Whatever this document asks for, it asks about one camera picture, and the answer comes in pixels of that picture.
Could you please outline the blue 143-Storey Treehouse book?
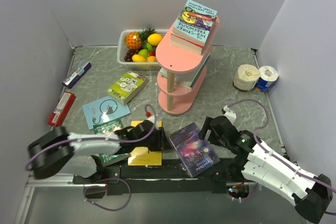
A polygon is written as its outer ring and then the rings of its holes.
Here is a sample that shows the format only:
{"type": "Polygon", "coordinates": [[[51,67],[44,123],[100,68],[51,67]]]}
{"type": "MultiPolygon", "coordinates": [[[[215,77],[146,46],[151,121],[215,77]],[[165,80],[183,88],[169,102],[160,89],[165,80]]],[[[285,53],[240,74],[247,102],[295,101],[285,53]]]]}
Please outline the blue 143-Storey Treehouse book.
{"type": "Polygon", "coordinates": [[[216,19],[216,10],[187,0],[173,25],[171,35],[198,47],[204,47],[216,19]]]}

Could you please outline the red 13-Storey Treehouse book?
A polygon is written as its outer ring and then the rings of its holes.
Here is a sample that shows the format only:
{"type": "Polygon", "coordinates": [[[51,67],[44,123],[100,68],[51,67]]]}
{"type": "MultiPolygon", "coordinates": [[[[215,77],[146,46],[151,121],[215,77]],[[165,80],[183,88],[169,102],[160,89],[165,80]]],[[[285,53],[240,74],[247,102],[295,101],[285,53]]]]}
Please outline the red 13-Storey Treehouse book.
{"type": "Polygon", "coordinates": [[[170,39],[171,40],[175,40],[175,41],[179,41],[179,42],[181,42],[181,43],[192,43],[192,44],[194,44],[194,45],[197,45],[197,46],[199,46],[199,47],[204,47],[203,45],[199,45],[199,44],[197,44],[197,43],[195,43],[195,42],[192,42],[192,41],[189,41],[189,40],[187,40],[187,39],[184,39],[184,38],[182,38],[182,37],[179,37],[179,36],[177,36],[177,35],[175,35],[174,33],[171,33],[170,34],[170,39]]]}

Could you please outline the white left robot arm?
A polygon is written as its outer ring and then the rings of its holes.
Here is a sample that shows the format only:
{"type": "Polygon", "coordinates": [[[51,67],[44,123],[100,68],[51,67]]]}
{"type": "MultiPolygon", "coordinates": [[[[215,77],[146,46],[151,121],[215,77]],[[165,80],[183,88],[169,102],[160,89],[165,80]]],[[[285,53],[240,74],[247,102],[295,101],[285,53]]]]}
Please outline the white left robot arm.
{"type": "Polygon", "coordinates": [[[137,147],[146,147],[150,152],[171,148],[161,122],[149,119],[136,126],[113,128],[95,135],[55,128],[28,146],[29,161],[25,168],[33,172],[35,179],[65,173],[98,183],[106,176],[100,154],[130,154],[137,147]]]}

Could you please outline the grey Great Gatsby book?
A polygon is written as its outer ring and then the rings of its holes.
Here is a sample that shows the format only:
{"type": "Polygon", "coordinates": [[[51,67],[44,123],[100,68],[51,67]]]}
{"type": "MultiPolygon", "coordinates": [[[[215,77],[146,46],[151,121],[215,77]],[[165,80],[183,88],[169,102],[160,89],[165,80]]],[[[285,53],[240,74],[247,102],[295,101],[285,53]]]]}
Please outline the grey Great Gatsby book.
{"type": "Polygon", "coordinates": [[[192,84],[193,80],[195,79],[197,73],[199,72],[200,69],[202,69],[202,67],[204,65],[206,65],[209,57],[211,56],[211,53],[208,52],[204,57],[203,60],[201,62],[201,64],[193,71],[188,72],[188,73],[184,73],[184,74],[175,74],[175,82],[178,84],[186,84],[187,86],[189,86],[190,84],[192,84]]]}

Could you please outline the purple shrink-wrapped Robinson Crusoe book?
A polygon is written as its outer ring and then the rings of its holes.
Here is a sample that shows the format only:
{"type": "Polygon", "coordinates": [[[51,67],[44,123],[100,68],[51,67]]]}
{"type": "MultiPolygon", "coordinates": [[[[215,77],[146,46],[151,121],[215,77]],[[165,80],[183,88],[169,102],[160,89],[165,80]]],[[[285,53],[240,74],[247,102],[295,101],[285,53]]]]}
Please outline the purple shrink-wrapped Robinson Crusoe book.
{"type": "Polygon", "coordinates": [[[191,178],[220,161],[213,146],[208,141],[198,138],[199,132],[197,125],[191,123],[169,135],[171,145],[191,178]]]}

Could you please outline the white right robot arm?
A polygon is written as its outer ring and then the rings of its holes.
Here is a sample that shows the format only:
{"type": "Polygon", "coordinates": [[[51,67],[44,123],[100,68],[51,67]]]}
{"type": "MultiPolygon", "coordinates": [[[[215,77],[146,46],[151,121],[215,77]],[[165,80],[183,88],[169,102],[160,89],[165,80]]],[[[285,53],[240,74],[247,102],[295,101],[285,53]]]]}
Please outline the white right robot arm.
{"type": "Polygon", "coordinates": [[[327,213],[332,189],[326,175],[303,170],[252,132],[238,131],[225,116],[206,117],[198,136],[236,155],[225,172],[233,181],[251,180],[272,190],[311,223],[319,223],[327,213]]]}

